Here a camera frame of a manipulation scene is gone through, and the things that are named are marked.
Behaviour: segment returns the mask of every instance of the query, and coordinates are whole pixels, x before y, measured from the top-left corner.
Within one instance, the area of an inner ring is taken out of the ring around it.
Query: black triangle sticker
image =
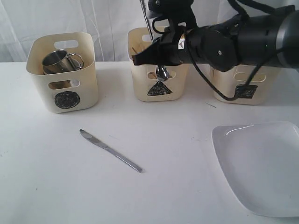
[[[161,81],[158,81],[148,92],[148,96],[151,97],[164,96],[168,94],[172,94],[172,91]]]

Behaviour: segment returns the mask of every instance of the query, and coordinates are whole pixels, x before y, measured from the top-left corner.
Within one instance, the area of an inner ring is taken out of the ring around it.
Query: black circle sticker
[[[55,96],[55,104],[61,109],[70,109],[80,103],[80,96],[76,92],[65,91]]]

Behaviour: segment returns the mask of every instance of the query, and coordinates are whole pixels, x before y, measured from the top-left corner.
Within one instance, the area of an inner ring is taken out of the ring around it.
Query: mug handle
[[[78,57],[80,58],[81,62],[82,62],[82,63],[80,64],[79,67],[75,66],[74,63],[73,63],[73,61],[72,61],[72,58],[71,58],[71,57],[74,56],[74,55],[78,56]],[[81,55],[79,55],[79,54],[77,54],[77,53],[71,53],[71,54],[68,54],[68,57],[71,59],[71,63],[72,63],[72,65],[73,65],[74,69],[76,69],[76,70],[77,70],[77,69],[80,70],[80,69],[82,69],[82,68],[84,67],[84,61],[83,61]]]

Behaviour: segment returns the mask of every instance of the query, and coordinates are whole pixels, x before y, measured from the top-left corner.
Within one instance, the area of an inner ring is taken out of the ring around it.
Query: sticker
[[[61,109],[70,109],[80,103],[80,96],[76,92],[65,91],[55,96],[55,104]]]
[[[164,96],[168,94],[172,94],[172,91],[160,81],[158,81],[148,92],[148,96],[151,97]]]
[[[183,34],[178,41],[178,49],[182,50],[184,49],[184,47],[185,47],[185,34]]]
[[[257,85],[249,85],[244,89],[245,85],[237,85],[235,89],[235,96],[238,96],[240,99],[252,99],[256,89]]]

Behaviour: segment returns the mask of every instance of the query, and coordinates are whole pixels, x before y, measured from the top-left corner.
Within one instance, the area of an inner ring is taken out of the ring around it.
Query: cream storage bin
[[[132,55],[140,53],[151,45],[144,38],[149,37],[147,28],[133,29],[128,34],[128,54],[131,62],[134,92],[138,99],[145,102],[175,100],[182,96],[189,66],[167,66],[172,78],[160,82],[156,78],[155,65],[134,66]]]
[[[221,72],[211,67],[210,71],[212,82],[225,96],[234,97],[240,87],[245,84],[254,68],[255,66],[239,65],[235,66],[230,71]],[[262,67],[253,78],[249,88],[247,88],[241,95],[241,98],[235,101],[226,101],[216,92],[214,92],[214,96],[219,101],[226,103],[247,105],[261,104],[264,100],[266,100],[267,93],[272,87],[280,71],[280,68]]]
[[[55,43],[78,42],[77,47],[63,48],[68,53],[78,53],[84,67],[78,71],[58,74],[43,74],[42,60],[57,50]],[[27,60],[27,72],[47,109],[63,113],[89,108],[98,102],[98,84],[92,37],[87,33],[66,33],[44,36],[37,39]]]

